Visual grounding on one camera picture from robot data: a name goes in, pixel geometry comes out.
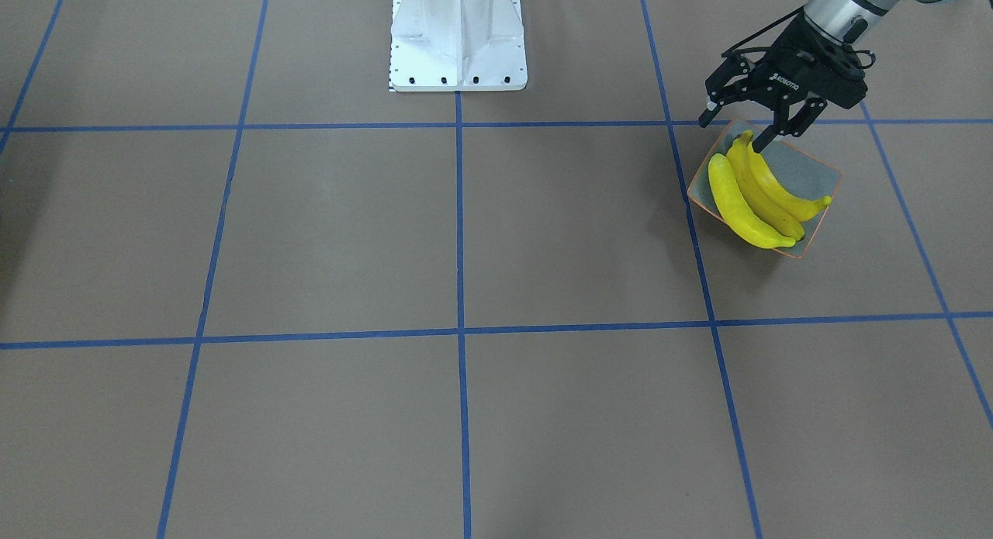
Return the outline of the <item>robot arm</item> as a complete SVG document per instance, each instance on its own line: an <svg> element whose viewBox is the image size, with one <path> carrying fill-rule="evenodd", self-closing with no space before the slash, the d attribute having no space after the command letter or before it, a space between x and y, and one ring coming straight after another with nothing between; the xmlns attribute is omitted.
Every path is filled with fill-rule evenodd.
<svg viewBox="0 0 993 539"><path fill-rule="evenodd" d="M756 45L751 34L723 52L704 83L707 103L698 125L709 126L727 105L761 105L772 113L772 122L753 142L761 151L779 137L804 135L829 105L844 110L859 105L876 56L857 44L903 1L957 0L807 0L766 27L777 31L769 44Z"/></svg>

